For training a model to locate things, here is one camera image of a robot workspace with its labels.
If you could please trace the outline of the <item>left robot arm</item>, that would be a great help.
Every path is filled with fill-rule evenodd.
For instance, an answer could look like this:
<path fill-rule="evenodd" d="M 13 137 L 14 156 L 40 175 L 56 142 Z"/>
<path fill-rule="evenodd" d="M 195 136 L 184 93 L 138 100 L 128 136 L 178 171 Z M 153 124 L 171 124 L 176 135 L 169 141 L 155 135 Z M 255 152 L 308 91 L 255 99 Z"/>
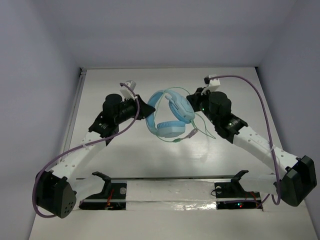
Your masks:
<path fill-rule="evenodd" d="M 91 196 L 110 200 L 114 195 L 112 179 L 99 172 L 77 180 L 87 164 L 117 136 L 124 133 L 119 125 L 132 120 L 144 120 L 155 108 L 139 95 L 124 100 L 119 94 L 105 97 L 102 111 L 89 127 L 79 146 L 61 153 L 51 160 L 35 177 L 32 205 L 42 218 L 67 217 L 73 209 Z"/>

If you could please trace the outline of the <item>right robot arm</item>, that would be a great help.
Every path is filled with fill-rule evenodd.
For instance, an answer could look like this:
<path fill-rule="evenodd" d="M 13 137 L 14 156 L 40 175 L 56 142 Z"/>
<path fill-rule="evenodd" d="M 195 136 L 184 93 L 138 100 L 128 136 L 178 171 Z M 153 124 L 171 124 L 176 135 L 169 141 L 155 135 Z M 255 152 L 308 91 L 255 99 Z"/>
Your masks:
<path fill-rule="evenodd" d="M 202 94 L 198 88 L 186 98 L 195 112 L 202 112 L 214 126 L 216 133 L 231 144 L 247 151 L 273 174 L 254 175 L 241 170 L 230 182 L 223 184 L 218 195 L 241 197 L 247 192 L 277 195 L 286 204 L 297 207 L 317 186 L 314 161 L 288 153 L 256 133 L 244 120 L 232 114 L 231 100 L 220 91 Z"/>

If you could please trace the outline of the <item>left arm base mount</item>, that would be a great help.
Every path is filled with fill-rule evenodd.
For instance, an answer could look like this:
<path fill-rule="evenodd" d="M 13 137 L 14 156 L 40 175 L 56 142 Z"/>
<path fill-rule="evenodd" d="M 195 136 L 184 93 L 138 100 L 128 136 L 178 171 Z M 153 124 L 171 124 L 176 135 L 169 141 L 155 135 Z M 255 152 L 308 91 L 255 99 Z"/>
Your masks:
<path fill-rule="evenodd" d="M 113 182 L 111 177 L 98 171 L 93 172 L 92 175 L 103 180 L 104 185 L 98 193 L 81 200 L 79 208 L 81 210 L 126 210 L 127 182 Z"/>

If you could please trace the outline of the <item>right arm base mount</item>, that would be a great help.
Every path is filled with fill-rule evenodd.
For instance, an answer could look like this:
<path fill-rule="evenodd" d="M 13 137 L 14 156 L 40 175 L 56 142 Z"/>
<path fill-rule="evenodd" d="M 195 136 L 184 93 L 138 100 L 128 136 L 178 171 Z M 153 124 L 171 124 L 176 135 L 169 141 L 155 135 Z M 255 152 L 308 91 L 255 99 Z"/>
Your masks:
<path fill-rule="evenodd" d="M 259 192 L 245 191 L 240 185 L 240 179 L 248 170 L 241 170 L 230 180 L 216 182 L 210 195 L 216 198 L 218 210 L 263 210 L 261 195 Z"/>

